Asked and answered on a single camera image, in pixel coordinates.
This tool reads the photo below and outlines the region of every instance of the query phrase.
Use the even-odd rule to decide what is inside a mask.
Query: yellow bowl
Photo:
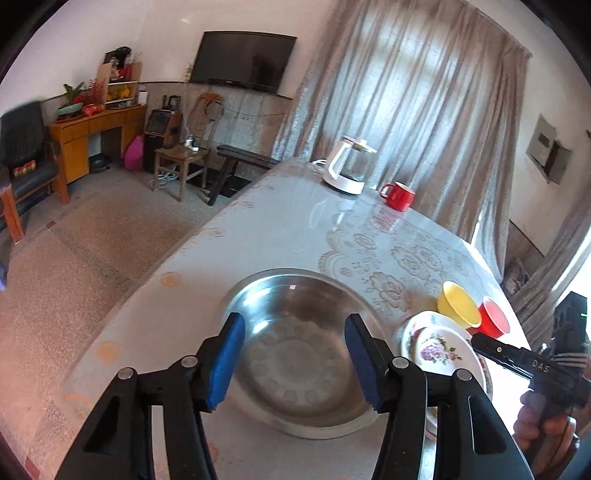
[[[470,295],[451,281],[443,283],[443,291],[437,299],[437,310],[462,328],[479,327],[482,323],[478,307]]]

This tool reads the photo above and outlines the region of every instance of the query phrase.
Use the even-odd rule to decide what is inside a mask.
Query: armchair
[[[41,104],[31,102],[2,116],[0,122],[0,200],[12,241],[23,236],[17,203],[50,186],[63,205],[70,201],[57,143],[46,137]],[[35,160],[36,168],[15,177],[12,171]]]

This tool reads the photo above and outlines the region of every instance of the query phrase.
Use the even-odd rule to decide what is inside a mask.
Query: tiled floor
[[[0,432],[33,475],[55,476],[80,425],[53,395],[111,307],[193,228],[228,200],[207,207],[178,183],[152,192],[150,175],[112,168],[69,185],[23,218],[25,238],[0,233],[8,289],[0,293]]]

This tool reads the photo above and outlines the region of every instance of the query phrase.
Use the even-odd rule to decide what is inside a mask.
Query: wall
[[[0,84],[0,114],[62,83],[92,77],[104,52],[142,51],[143,81],[178,81],[204,30],[269,31],[298,37],[280,94],[294,96],[337,0],[70,0],[33,36]],[[519,0],[470,0],[528,48],[511,220],[546,254],[590,173],[591,87],[556,35]],[[573,150],[562,184],[547,184],[525,155],[538,115]]]
[[[105,52],[134,47],[152,0],[69,0],[32,37],[0,83],[0,115],[96,76]]]
[[[247,30],[297,37],[280,95],[293,97],[336,0],[157,0],[137,42],[142,80],[183,78],[205,30]]]
[[[511,193],[511,220],[547,254],[577,192],[588,185],[591,148],[591,87],[556,35],[518,0],[470,0],[529,49],[525,98]],[[560,185],[548,184],[525,155],[539,114],[573,150]]]
[[[224,86],[209,86],[195,83],[147,83],[148,111],[162,105],[162,95],[180,95],[183,115],[188,118],[197,97],[205,91],[224,97],[224,110],[217,121],[212,139],[209,166],[219,170],[223,159],[215,147],[226,144],[237,148],[270,155],[281,121],[291,100],[277,95],[242,90]],[[236,175],[247,180],[256,180],[264,170],[239,163]]]

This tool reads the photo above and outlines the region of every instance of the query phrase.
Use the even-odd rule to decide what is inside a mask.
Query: red bowl
[[[489,297],[484,297],[482,305],[478,308],[482,323],[476,329],[489,337],[499,338],[501,335],[509,333],[509,321],[501,308]]]

